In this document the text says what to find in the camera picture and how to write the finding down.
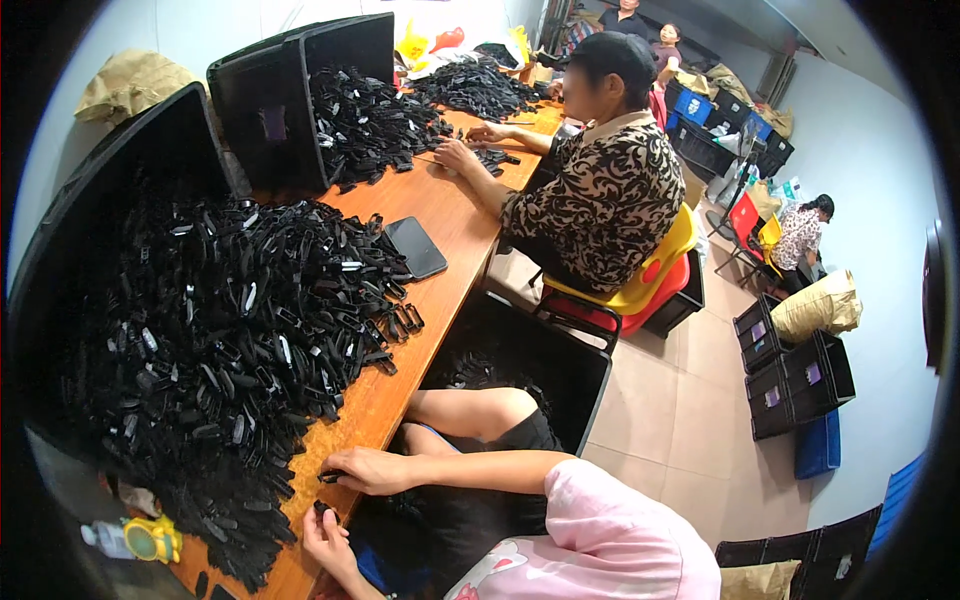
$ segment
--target pink t-shirt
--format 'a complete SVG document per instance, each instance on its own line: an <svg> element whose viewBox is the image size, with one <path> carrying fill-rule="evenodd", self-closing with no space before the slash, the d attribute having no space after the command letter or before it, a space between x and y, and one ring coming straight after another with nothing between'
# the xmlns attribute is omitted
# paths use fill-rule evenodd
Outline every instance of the pink t-shirt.
<svg viewBox="0 0 960 600"><path fill-rule="evenodd" d="M720 568L681 516L582 460L546 476L549 536L500 542L444 596L717 600Z"/></svg>

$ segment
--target long workbench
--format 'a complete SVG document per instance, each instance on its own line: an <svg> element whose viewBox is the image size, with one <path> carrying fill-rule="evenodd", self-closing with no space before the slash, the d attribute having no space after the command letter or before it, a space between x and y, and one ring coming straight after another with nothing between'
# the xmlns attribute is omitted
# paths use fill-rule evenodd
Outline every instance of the long workbench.
<svg viewBox="0 0 960 600"><path fill-rule="evenodd" d="M444 119L464 131L480 122L476 117L454 111L449 111ZM521 126L524 129L552 135L563 122L563 116L557 105L537 113L524 113L519 120L534 122L531 126ZM513 141L498 146L520 158L518 165L500 165L504 174L499 181L522 189L540 163L540 157ZM432 159L432 155L427 153L421 158ZM340 420L311 426L303 440L306 453L290 462L290 469L297 474L290 483L297 493L283 504L282 510L290 518L291 529L298 538L302 534L303 515L317 498L343 518L352 514L359 494L336 485L321 485L316 477L321 463L326 456L354 446L387 446L403 418L410 394L420 385L470 288L483 274L499 232L499 224L482 211L463 178L451 177L439 164L421 158L414 158L413 171L402 174L388 171L377 185L361 183L343 196L334 187L318 199L339 208L345 216L358 215L364 221L374 212L383 215L384 223L411 215L417 217L446 257L449 268L441 275L407 286L407 301L417 306L426 327L405 344L391 345L398 373L389 376L377 369L364 369L344 394ZM205 571L209 577L207 596L220 584L237 598L305 600L326 585L320 579L320 567L305 554L299 542L280 551L267 576L267 586L254 596L250 596L240 582L207 563L206 546L199 538L184 536L180 562L170 566L191 591L200 573Z"/></svg>

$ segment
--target tiled floor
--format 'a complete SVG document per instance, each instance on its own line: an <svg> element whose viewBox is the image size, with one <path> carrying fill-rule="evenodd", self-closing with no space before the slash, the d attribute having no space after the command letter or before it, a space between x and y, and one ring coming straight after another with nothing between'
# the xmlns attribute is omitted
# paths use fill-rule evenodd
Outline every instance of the tiled floor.
<svg viewBox="0 0 960 600"><path fill-rule="evenodd" d="M791 436L751 436L732 318L756 297L733 283L738 268L714 274L731 244L710 242L706 307L666 341L642 329L620 340L583 457L673 508L713 547L805 530L810 487L794 479ZM501 284L490 287L532 307L536 270L518 252L498 256L491 275Z"/></svg>

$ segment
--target water bottle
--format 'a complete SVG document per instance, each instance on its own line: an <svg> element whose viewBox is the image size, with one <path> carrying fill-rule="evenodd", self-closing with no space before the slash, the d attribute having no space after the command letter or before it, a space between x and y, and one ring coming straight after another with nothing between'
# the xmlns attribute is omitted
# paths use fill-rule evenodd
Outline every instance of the water bottle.
<svg viewBox="0 0 960 600"><path fill-rule="evenodd" d="M94 546L112 559L135 561L136 557L124 541L123 525L93 521L90 525L81 525L80 533L88 546Z"/></svg>

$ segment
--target black and beige patterned top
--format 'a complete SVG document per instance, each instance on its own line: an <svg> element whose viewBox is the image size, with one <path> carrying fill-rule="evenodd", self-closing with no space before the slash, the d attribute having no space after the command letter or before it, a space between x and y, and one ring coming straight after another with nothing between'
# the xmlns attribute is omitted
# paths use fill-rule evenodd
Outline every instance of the black and beige patterned top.
<svg viewBox="0 0 960 600"><path fill-rule="evenodd" d="M559 176L507 199L500 217L505 232L550 239L570 272L595 292L623 287L684 200L673 149L647 109L555 139L550 157Z"/></svg>

